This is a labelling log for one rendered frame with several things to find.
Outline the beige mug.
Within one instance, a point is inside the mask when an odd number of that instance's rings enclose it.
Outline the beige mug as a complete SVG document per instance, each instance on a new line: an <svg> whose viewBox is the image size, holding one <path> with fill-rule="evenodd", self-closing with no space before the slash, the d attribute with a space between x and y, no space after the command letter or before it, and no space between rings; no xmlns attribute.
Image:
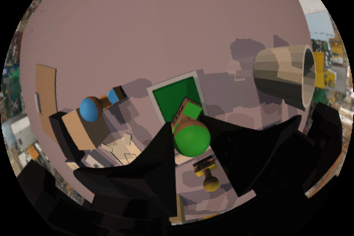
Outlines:
<svg viewBox="0 0 354 236"><path fill-rule="evenodd" d="M316 85L316 64L310 45L264 49L254 59L254 81L264 94L307 111Z"/></svg>

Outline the blue and brown rubber stamp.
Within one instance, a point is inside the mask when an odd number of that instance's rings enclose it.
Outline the blue and brown rubber stamp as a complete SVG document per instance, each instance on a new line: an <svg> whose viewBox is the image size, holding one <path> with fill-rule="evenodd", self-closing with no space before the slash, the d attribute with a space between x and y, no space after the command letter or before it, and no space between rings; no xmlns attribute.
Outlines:
<svg viewBox="0 0 354 236"><path fill-rule="evenodd" d="M83 98L80 103L80 115L82 115L83 120L86 119L86 121L95 122L101 117L104 111L126 97L127 95L122 86L115 86L114 88L110 88L100 98Z"/></svg>

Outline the beige taped card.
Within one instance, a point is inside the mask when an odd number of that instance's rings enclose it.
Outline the beige taped card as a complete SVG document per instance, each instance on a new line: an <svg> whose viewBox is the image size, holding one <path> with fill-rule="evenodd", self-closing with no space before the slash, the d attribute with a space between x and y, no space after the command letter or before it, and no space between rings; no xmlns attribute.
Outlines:
<svg viewBox="0 0 354 236"><path fill-rule="evenodd" d="M124 133L123 138L111 144L101 144L101 147L107 150L123 166L131 163L141 153L141 150L133 143L129 133Z"/></svg>

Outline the yellow rubber stamp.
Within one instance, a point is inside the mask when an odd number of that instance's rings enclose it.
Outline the yellow rubber stamp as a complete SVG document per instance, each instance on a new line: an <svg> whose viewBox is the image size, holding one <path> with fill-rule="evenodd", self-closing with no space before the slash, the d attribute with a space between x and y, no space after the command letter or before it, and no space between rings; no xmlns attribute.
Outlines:
<svg viewBox="0 0 354 236"><path fill-rule="evenodd" d="M218 189L219 187L219 180L216 177L213 177L210 171L215 170L215 168L218 168L215 164L215 160L212 158L212 156L206 157L205 159L202 159L200 162L194 163L194 171L195 174L200 177L201 175L204 175L206 179L204 179L204 189L206 189L207 192L213 192Z"/></svg>

